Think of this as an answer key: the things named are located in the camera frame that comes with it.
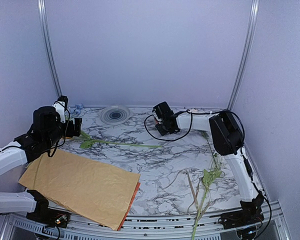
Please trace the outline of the blue fake flower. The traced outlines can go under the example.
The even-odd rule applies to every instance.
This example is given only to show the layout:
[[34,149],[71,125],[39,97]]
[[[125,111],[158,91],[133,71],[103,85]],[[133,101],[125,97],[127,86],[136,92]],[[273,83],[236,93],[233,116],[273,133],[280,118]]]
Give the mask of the blue fake flower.
[[108,129],[114,130],[114,129],[122,129],[123,127],[126,127],[128,123],[132,120],[134,113],[132,117],[130,117],[129,120],[123,124],[108,125],[103,123],[99,116],[100,111],[103,109],[104,108],[100,108],[100,109],[86,108],[82,104],[77,104],[75,108],[69,109],[72,119],[82,118],[83,121],[87,121],[88,114],[89,113],[92,114],[91,126],[89,128],[84,128],[83,126],[81,126],[81,135],[79,137],[70,138],[73,141],[79,141],[81,149],[90,149],[94,144],[143,147],[143,148],[150,148],[150,149],[158,147],[157,145],[138,144],[130,137],[123,136],[123,134],[119,134],[116,136],[106,136],[104,131]]

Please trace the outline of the orange wrapping paper sheet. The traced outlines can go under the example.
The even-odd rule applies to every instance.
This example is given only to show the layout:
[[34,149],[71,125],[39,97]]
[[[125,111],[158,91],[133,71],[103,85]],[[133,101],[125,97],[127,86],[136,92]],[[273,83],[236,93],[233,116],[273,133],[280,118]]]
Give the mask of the orange wrapping paper sheet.
[[140,174],[57,150],[33,161],[19,184],[59,206],[118,231],[139,189]]

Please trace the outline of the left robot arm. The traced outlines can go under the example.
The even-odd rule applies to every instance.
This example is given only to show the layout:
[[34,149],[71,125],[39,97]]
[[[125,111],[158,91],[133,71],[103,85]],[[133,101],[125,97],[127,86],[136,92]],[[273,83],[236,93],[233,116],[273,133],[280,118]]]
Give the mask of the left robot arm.
[[[64,101],[43,106],[33,112],[33,123],[27,133],[16,137],[0,149],[0,176],[24,166],[44,154],[53,157],[62,146],[61,140],[81,135],[82,118],[71,118]],[[25,212],[43,223],[53,219],[49,203],[37,191],[0,192],[0,214]]]

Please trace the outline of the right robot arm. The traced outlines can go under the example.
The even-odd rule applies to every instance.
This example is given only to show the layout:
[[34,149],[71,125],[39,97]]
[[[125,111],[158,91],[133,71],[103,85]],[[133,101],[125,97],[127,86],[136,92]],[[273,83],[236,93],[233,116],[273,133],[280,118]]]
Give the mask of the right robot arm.
[[229,110],[195,112],[183,110],[173,112],[167,102],[153,107],[155,128],[161,136],[176,134],[180,130],[209,132],[216,152],[228,162],[239,187],[241,210],[237,219],[248,224],[253,219],[262,220],[263,194],[253,180],[253,170],[245,156],[245,132],[237,115]]

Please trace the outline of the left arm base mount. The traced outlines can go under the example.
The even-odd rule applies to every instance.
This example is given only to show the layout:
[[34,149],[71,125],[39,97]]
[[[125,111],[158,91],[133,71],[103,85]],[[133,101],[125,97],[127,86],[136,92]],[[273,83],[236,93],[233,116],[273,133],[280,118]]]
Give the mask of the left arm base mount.
[[49,201],[36,190],[27,190],[26,192],[30,193],[36,202],[34,211],[26,214],[27,219],[46,224],[49,227],[66,228],[68,226],[70,213],[49,208]]

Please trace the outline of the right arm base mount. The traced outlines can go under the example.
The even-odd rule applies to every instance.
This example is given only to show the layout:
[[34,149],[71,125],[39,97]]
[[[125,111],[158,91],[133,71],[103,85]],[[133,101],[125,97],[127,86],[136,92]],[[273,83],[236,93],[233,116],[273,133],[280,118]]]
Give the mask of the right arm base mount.
[[261,208],[263,202],[264,198],[260,195],[252,201],[241,200],[241,210],[222,213],[218,223],[222,224],[223,228],[227,230],[262,222],[265,219]]

